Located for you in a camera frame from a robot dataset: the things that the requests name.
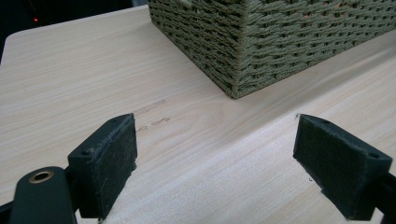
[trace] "table surface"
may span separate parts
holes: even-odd
[[[394,158],[395,76],[396,32],[238,100],[147,7],[16,33],[0,65],[0,204],[23,175],[66,167],[106,120],[134,112],[137,169],[105,223],[347,223],[292,157],[298,114]]]

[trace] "woven rope texture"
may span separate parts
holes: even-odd
[[[239,98],[396,28],[396,0],[149,0],[152,22]]]

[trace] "dark background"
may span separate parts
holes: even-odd
[[[146,3],[147,0],[0,0],[0,63],[7,36],[18,31]]]

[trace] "wood grain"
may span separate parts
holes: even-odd
[[[396,157],[395,76],[396,32],[233,100],[146,7],[23,31],[0,66],[0,203],[134,112],[137,169],[105,223],[347,223],[292,158],[298,114]]]

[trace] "black object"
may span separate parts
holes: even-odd
[[[134,116],[111,119],[69,154],[65,170],[46,167],[24,176],[14,202],[0,207],[0,223],[77,223],[77,209],[81,217],[104,219],[136,157]]]
[[[370,220],[376,207],[383,223],[396,223],[392,158],[335,124],[301,115],[293,157],[350,220]]]

